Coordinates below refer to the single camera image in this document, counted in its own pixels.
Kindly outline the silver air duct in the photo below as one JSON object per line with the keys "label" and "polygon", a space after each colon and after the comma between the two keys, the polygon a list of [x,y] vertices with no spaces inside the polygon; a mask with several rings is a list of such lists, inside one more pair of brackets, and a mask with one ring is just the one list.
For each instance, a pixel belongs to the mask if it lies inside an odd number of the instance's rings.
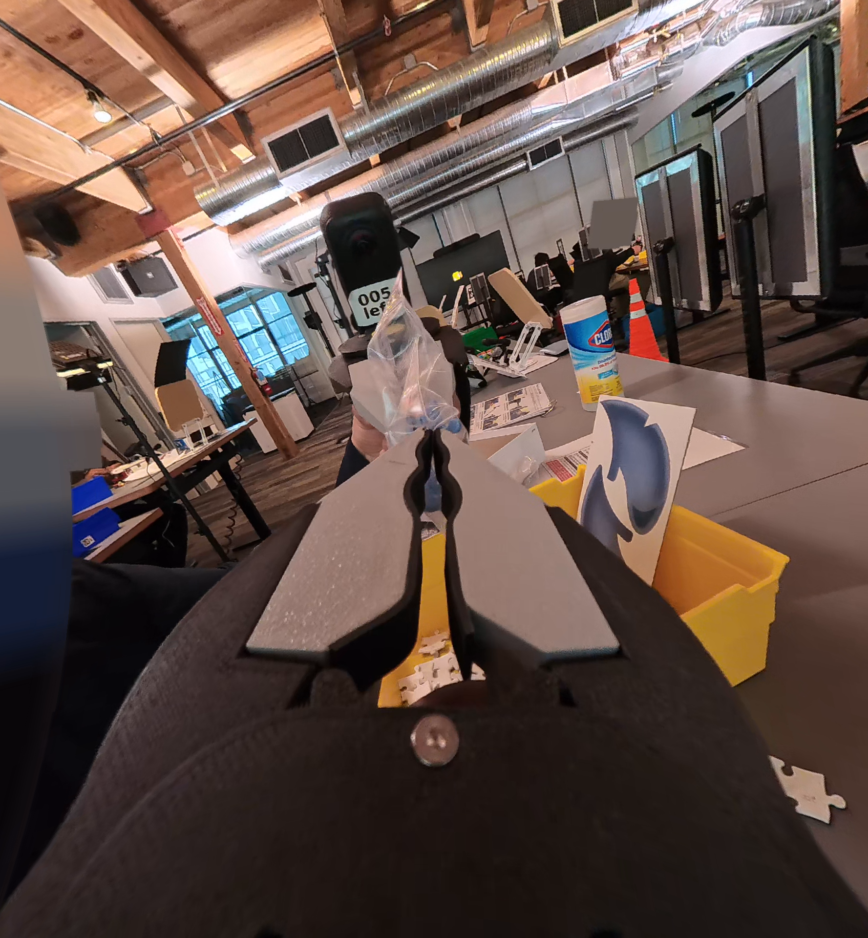
{"label": "silver air duct", "polygon": [[598,52],[627,36],[634,20],[635,12],[625,10],[566,38],[552,16],[544,17],[340,121],[330,113],[338,146],[288,171],[277,169],[271,157],[255,159],[195,187],[197,204],[215,224],[227,226],[537,81],[553,64]]}

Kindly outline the wipes canister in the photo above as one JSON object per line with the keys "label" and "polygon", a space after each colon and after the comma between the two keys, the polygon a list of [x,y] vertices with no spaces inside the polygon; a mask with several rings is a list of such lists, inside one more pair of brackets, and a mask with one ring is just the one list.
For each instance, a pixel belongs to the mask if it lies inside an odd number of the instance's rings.
{"label": "wipes canister", "polygon": [[605,298],[596,296],[573,302],[561,309],[559,317],[583,409],[593,412],[602,397],[622,396]]}

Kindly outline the printed paper leaflet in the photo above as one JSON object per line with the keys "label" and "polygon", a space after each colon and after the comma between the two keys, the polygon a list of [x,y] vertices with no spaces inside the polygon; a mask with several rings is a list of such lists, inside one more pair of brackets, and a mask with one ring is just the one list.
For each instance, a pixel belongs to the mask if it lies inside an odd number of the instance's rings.
{"label": "printed paper leaflet", "polygon": [[518,386],[472,404],[470,437],[533,421],[549,413],[554,406],[542,384]]}

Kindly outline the white card with blue ears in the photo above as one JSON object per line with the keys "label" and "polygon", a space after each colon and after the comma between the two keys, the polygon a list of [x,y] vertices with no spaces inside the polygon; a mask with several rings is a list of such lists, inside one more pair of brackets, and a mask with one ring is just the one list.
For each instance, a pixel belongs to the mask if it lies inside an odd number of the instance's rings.
{"label": "white card with blue ears", "polygon": [[577,520],[649,585],[696,413],[624,397],[597,404]]}

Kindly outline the pile of white puzzle pieces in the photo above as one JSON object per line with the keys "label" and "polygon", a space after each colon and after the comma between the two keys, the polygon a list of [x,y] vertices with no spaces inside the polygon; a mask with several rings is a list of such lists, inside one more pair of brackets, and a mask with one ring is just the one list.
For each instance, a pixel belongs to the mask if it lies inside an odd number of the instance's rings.
{"label": "pile of white puzzle pieces", "polygon": [[438,630],[420,639],[417,652],[420,662],[396,681],[403,706],[416,704],[435,690],[465,680],[446,631]]}

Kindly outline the beige board on stand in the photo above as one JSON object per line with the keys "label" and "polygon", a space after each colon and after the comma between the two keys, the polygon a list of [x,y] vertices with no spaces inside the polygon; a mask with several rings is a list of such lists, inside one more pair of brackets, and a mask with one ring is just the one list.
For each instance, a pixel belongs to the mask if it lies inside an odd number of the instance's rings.
{"label": "beige board on stand", "polygon": [[535,323],[542,331],[554,329],[554,322],[545,308],[509,268],[499,269],[488,275],[487,279],[491,288],[522,324]]}

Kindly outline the joined puzzle piece pair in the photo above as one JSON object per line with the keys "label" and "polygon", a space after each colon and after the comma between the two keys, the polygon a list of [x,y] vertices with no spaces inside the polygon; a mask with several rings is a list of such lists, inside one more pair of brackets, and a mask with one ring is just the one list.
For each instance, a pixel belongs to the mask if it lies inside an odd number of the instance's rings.
{"label": "joined puzzle piece pair", "polygon": [[833,810],[845,810],[846,800],[827,791],[823,774],[805,768],[787,765],[776,756],[768,757],[783,792],[794,804],[796,813],[829,825]]}

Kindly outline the wooden office desk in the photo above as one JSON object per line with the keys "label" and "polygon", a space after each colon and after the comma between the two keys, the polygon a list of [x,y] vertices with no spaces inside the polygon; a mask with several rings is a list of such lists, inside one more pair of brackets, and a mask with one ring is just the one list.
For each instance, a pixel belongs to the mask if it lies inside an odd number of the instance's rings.
{"label": "wooden office desk", "polygon": [[212,475],[218,475],[231,493],[240,512],[251,524],[257,540],[262,541],[271,535],[271,528],[242,486],[231,464],[232,460],[239,456],[235,440],[251,429],[256,422],[257,419],[253,417],[229,427],[217,434],[211,441],[182,453],[170,464],[164,463],[159,456],[149,457],[148,465],[153,466],[152,470],[146,469],[140,475],[124,480],[120,486],[114,487],[105,499],[84,509],[76,510],[73,514],[73,522],[76,524],[86,522],[103,510],[116,510],[123,505],[143,501],[161,492],[166,502],[177,501],[183,505],[193,518],[198,532],[212,546],[217,556],[228,560],[228,552],[190,502],[188,493]]}

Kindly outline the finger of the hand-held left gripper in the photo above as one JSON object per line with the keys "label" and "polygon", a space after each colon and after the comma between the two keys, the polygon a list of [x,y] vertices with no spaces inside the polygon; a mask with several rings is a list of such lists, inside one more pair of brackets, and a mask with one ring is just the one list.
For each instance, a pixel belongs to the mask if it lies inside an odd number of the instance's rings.
{"label": "finger of the hand-held left gripper", "polygon": [[354,411],[362,424],[383,441],[388,428],[385,392],[389,371],[380,360],[367,358],[348,365],[351,382],[349,397]]}

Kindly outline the studio softbox light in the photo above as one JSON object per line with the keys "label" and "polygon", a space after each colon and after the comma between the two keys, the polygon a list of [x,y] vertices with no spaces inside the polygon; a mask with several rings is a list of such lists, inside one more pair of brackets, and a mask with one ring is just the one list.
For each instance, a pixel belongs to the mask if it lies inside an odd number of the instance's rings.
{"label": "studio softbox light", "polygon": [[181,438],[206,410],[194,382],[186,376],[191,340],[162,342],[154,369],[154,393],[170,432]]}

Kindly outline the yellow plastic bin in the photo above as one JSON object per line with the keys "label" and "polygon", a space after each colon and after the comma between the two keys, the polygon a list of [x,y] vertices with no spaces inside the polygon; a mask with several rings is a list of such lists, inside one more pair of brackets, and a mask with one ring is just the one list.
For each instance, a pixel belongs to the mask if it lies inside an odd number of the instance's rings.
{"label": "yellow plastic bin", "polygon": [[[556,493],[545,501],[581,573],[597,599],[606,619],[618,617],[603,609],[607,587],[617,587],[617,573],[626,566],[613,558],[576,522],[577,501],[583,485],[577,477],[568,489],[557,484]],[[442,533],[421,542],[423,581],[418,621],[418,639],[451,628],[444,580],[446,520]],[[648,587],[628,570],[629,582],[620,588],[618,605],[633,606],[639,618],[655,619],[667,604],[679,614],[730,685],[758,674],[766,666],[768,630],[775,617],[779,578],[788,559],[785,555],[730,531],[685,508],[671,510],[652,586]],[[527,669],[511,661],[496,662],[489,676],[500,684],[517,683],[522,674],[554,674],[563,665],[585,665],[626,658],[626,640],[620,640],[614,656],[587,661],[567,661]],[[417,650],[397,665],[393,674],[381,679],[380,707],[401,707],[396,681],[421,660]]]}

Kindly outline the white paper sheet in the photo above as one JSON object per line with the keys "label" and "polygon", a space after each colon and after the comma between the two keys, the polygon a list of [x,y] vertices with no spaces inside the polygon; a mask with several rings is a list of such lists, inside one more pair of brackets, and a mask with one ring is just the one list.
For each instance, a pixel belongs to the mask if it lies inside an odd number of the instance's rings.
{"label": "white paper sheet", "polygon": [[682,469],[688,470],[727,455],[741,452],[745,450],[745,448],[744,445],[725,436],[716,435],[694,427],[691,429]]}

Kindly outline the person's left forearm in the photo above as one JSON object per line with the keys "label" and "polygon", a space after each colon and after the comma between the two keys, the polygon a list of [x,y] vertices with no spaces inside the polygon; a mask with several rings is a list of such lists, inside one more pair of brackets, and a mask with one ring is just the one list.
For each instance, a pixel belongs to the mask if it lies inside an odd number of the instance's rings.
{"label": "person's left forearm", "polygon": [[343,460],[339,466],[335,487],[338,488],[345,484],[348,479],[357,475],[359,471],[367,467],[370,463],[371,460],[357,449],[352,437],[350,437],[346,441],[346,448]]}

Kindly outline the person's dark clothing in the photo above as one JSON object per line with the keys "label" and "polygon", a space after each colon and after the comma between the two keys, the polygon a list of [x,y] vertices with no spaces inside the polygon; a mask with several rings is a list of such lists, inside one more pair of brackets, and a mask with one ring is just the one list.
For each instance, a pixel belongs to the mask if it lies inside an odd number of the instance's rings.
{"label": "person's dark clothing", "polygon": [[62,683],[46,757],[60,818],[76,801],[112,722],[150,660],[234,568],[74,562]]}

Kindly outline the clear plastic bag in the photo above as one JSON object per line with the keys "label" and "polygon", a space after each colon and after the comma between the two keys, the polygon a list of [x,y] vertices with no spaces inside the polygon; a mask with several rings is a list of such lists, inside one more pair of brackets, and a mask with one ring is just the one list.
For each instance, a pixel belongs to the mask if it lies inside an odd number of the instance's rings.
{"label": "clear plastic bag", "polygon": [[466,364],[452,361],[412,308],[399,272],[368,345],[381,393],[381,433],[389,448],[414,431],[448,430],[468,439]]}

